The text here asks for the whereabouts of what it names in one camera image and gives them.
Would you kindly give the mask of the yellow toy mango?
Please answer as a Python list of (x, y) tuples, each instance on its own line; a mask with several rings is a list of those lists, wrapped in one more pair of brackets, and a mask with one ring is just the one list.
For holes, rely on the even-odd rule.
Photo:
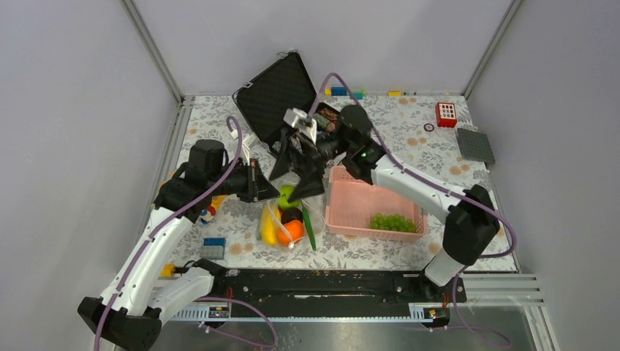
[(260, 237), (265, 244), (275, 246), (278, 243), (276, 232), (279, 229), (279, 223), (279, 210), (272, 201), (268, 201), (263, 207), (260, 220)]

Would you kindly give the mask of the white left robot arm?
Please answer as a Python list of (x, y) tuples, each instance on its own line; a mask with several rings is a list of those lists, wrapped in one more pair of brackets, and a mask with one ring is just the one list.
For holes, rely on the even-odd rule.
[(162, 327), (191, 302), (216, 301), (225, 278), (190, 268), (159, 292), (154, 286), (178, 242), (192, 229), (214, 196), (235, 195), (246, 203), (279, 196), (259, 162), (227, 157), (224, 144), (198, 140), (184, 162), (159, 190), (147, 225), (132, 253), (98, 297), (85, 297), (77, 312), (94, 332), (94, 349), (106, 339), (125, 350), (149, 350)]

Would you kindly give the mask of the green toy apple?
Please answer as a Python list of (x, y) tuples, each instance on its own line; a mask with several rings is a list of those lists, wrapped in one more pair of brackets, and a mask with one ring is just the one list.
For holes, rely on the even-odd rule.
[(278, 207), (281, 210), (287, 210), (290, 208), (298, 208), (300, 205), (300, 201), (292, 201), (290, 199), (293, 191), (295, 190), (295, 186), (287, 184), (283, 185), (279, 188), (280, 196), (278, 199)]

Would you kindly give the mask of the pink plastic basket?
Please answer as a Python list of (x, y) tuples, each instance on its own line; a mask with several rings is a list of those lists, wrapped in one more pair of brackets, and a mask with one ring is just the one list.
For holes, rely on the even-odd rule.
[[(378, 213), (409, 218), (417, 225), (417, 232), (371, 229), (369, 223)], [(420, 206), (388, 189), (353, 178), (343, 166), (330, 170), (325, 222), (334, 234), (393, 241), (416, 241), (428, 232), (427, 216)]]

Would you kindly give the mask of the clear zip top bag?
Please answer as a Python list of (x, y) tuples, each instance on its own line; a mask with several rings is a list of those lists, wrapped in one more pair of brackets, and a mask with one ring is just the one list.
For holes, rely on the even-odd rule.
[(292, 250), (308, 244), (316, 251), (317, 238), (326, 229), (325, 197), (317, 195), (291, 201), (297, 182), (296, 175), (286, 175), (273, 182), (280, 195), (264, 202), (256, 238), (278, 249)]

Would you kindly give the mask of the orange toy tangerine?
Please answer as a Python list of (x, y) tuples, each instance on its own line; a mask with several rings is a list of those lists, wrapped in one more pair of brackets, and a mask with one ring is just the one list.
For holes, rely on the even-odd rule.
[(276, 240), (282, 246), (296, 244), (304, 237), (305, 227), (302, 221), (294, 219), (284, 224), (284, 230), (279, 228), (276, 231)]

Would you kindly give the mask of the green toy grape bunch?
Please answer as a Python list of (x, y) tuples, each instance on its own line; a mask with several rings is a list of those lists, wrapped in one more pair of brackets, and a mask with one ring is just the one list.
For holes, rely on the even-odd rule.
[(400, 214), (384, 215), (381, 213), (372, 217), (369, 226), (371, 229), (387, 230), (404, 233), (416, 233), (417, 225), (409, 218)]

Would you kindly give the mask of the green toy chili pepper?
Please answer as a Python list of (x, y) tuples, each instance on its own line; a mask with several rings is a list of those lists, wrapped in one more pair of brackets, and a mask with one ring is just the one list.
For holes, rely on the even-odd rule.
[(303, 205), (302, 206), (302, 214), (303, 214), (303, 223), (305, 225), (305, 229), (306, 229), (306, 234), (307, 237), (309, 239), (311, 248), (313, 251), (317, 250), (317, 244), (316, 244), (316, 238), (315, 238), (315, 234), (314, 234), (314, 228), (312, 225), (312, 221), (311, 221), (311, 217), (309, 214), (309, 210), (308, 208)]

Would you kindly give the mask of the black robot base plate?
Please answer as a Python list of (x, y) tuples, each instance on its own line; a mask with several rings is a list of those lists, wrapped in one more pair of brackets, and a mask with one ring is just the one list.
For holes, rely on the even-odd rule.
[(408, 317), (412, 304), (467, 300), (464, 283), (436, 287), (417, 271), (241, 269), (219, 271), (210, 297), (234, 298), (232, 316), (269, 318)]

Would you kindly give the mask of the dark purple toy plum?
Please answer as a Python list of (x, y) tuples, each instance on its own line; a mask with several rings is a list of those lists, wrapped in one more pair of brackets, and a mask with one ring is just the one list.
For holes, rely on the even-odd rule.
[(303, 223), (303, 212), (299, 208), (287, 208), (281, 211), (281, 223), (287, 224), (291, 221), (298, 220)]

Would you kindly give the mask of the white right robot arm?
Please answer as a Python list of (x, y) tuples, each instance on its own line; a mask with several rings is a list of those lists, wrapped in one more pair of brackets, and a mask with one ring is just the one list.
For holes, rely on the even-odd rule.
[(283, 117), (280, 149), (270, 177), (275, 180), (293, 169), (293, 132), (299, 135), (304, 169), (291, 193), (292, 201), (325, 191), (322, 174), (326, 163), (342, 155), (347, 172), (370, 185), (388, 189), (419, 205), (445, 226), (442, 249), (423, 269), (420, 294), (438, 301), (455, 276), (483, 256), (499, 232), (499, 220), (486, 188), (470, 189), (442, 183), (416, 171), (391, 154), (381, 140), (367, 112), (360, 105), (348, 105), (340, 113), (336, 128), (326, 137), (317, 134), (317, 122), (297, 108)]

